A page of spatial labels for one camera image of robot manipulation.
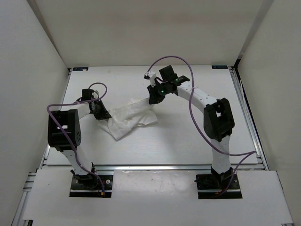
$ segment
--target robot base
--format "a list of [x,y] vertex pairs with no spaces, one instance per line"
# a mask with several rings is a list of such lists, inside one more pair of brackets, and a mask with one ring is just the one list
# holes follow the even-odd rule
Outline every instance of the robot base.
[[227,192],[219,196],[218,193],[228,185],[230,178],[221,184],[216,182],[212,174],[198,174],[196,178],[198,199],[242,199],[237,175],[234,175]]
[[86,187],[80,184],[75,176],[72,177],[69,197],[93,197],[93,198],[111,198],[113,175],[98,175],[104,184],[105,193],[102,193],[101,186]]

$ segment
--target table surface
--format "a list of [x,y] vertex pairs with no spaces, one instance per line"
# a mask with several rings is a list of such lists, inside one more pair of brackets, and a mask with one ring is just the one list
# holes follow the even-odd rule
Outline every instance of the table surface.
[[[155,66],[155,71],[164,66]],[[173,66],[178,76],[190,78],[186,66]],[[88,71],[72,71],[64,103],[73,103],[81,96],[81,90],[91,83],[103,82],[108,93],[103,98],[107,109],[126,105],[131,98],[149,97],[149,81],[143,79],[147,66],[89,67]],[[193,66],[195,85],[216,98],[227,98],[235,120],[230,139],[230,152],[242,153],[255,150],[243,112],[236,95],[231,74],[228,69],[212,69],[211,66]],[[100,94],[104,88],[93,86]],[[194,109],[195,118],[203,128],[203,115]],[[95,165],[155,165],[155,164],[211,164],[212,149],[198,134],[192,123],[188,101],[169,94],[165,100],[152,109],[158,118],[158,124],[146,128],[134,128],[121,140],[116,141],[103,131],[92,115],[80,120],[81,146],[87,157]],[[234,157],[235,164],[241,157]],[[252,155],[245,164],[256,164]],[[69,165],[61,153],[51,148],[47,165]]]
[[292,223],[275,171],[239,171],[242,199],[198,200],[194,171],[115,171],[111,198],[70,198],[67,169],[38,170],[32,226],[280,226]]

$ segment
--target fabric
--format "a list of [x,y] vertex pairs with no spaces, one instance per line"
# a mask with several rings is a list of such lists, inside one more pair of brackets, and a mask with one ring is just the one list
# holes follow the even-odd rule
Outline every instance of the fabric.
[[142,127],[157,123],[157,117],[149,104],[149,98],[131,99],[129,104],[118,109],[109,110],[112,118],[98,122],[103,130],[110,133],[116,140],[122,138],[134,127]]

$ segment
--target white wall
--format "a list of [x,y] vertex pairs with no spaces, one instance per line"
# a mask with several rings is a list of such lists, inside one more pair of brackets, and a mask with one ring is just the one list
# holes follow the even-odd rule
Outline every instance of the white wall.
[[35,1],[68,67],[149,65],[166,55],[182,56],[195,65],[232,66],[263,2]]
[[0,8],[0,225],[8,226],[47,144],[46,105],[62,100],[68,72],[25,0]]
[[259,137],[301,225],[301,1],[276,0],[239,64]]

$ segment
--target purple wire loop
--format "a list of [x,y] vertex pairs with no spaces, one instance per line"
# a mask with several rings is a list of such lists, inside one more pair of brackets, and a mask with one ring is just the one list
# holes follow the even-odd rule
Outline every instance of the purple wire loop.
[[102,192],[104,192],[104,184],[103,184],[103,181],[101,180],[101,178],[96,174],[96,173],[93,173],[89,170],[87,170],[85,167],[83,167],[81,165],[81,163],[79,162],[79,159],[78,159],[78,155],[77,155],[77,150],[76,150],[76,147],[74,145],[74,143],[71,141],[70,137],[68,136],[68,134],[66,133],[66,131],[63,129],[63,127],[60,125],[60,123],[56,120],[56,118],[54,117],[54,115],[51,113],[50,111],[50,108],[51,107],[54,107],[54,106],[75,106],[75,105],[78,105],[78,104],[83,104],[83,103],[89,103],[89,102],[93,102],[93,101],[96,101],[96,100],[101,100],[106,94],[107,94],[107,91],[108,91],[108,87],[101,83],[101,82],[95,82],[93,84],[91,84],[89,86],[89,88],[91,88],[93,85],[95,84],[100,84],[100,85],[103,85],[105,87],[105,92],[104,94],[99,97],[99,98],[96,98],[96,99],[91,99],[91,100],[84,100],[84,101],[80,101],[80,102],[75,102],[75,103],[72,103],[72,104],[51,104],[51,105],[48,105],[47,106],[47,112],[49,114],[49,116],[52,118],[52,120],[55,122],[55,124],[58,126],[58,128],[62,131],[62,133],[65,135],[66,139],[68,140],[70,146],[71,146],[71,149],[74,151],[74,155],[75,155],[75,161],[76,163],[79,165],[79,167],[89,173],[89,174],[92,174],[93,176],[97,177],[98,181],[100,182],[101,186],[102,186]]
[[182,57],[179,57],[179,56],[164,56],[164,57],[161,57],[160,59],[156,60],[148,69],[147,72],[149,72],[151,70],[151,68],[160,60],[163,60],[163,59],[166,59],[166,58],[177,58],[177,59],[180,59],[182,60],[189,68],[190,70],[190,73],[191,73],[191,84],[192,84],[192,90],[191,90],[191,95],[190,95],[190,98],[189,98],[189,113],[190,113],[190,116],[191,116],[191,119],[193,121],[193,124],[195,125],[195,127],[197,128],[198,132],[200,133],[200,135],[202,136],[202,138],[214,149],[216,150],[218,153],[221,153],[221,154],[225,154],[225,155],[229,155],[229,156],[243,156],[245,155],[245,157],[237,164],[237,166],[235,167],[235,169],[233,170],[233,174],[232,174],[232,177],[230,179],[230,182],[228,183],[227,187],[225,189],[223,189],[223,191],[221,193],[219,193],[217,196],[220,196],[222,194],[224,194],[228,188],[230,187],[231,183],[232,183],[232,180],[234,178],[234,175],[235,175],[235,172],[237,171],[238,167],[241,165],[241,163],[246,159],[248,158],[250,155],[256,153],[256,151],[252,151],[252,152],[246,152],[246,153],[241,153],[241,154],[230,154],[228,152],[224,152],[224,151],[221,151],[220,149],[218,149],[217,147],[215,147],[208,139],[207,137],[204,135],[204,133],[202,132],[202,130],[200,129],[200,127],[198,126],[195,118],[194,118],[194,115],[193,115],[193,112],[192,112],[192,97],[193,97],[193,93],[194,93],[194,75],[193,75],[193,71],[192,71],[192,68],[190,66],[190,64],[185,60],[183,59]]

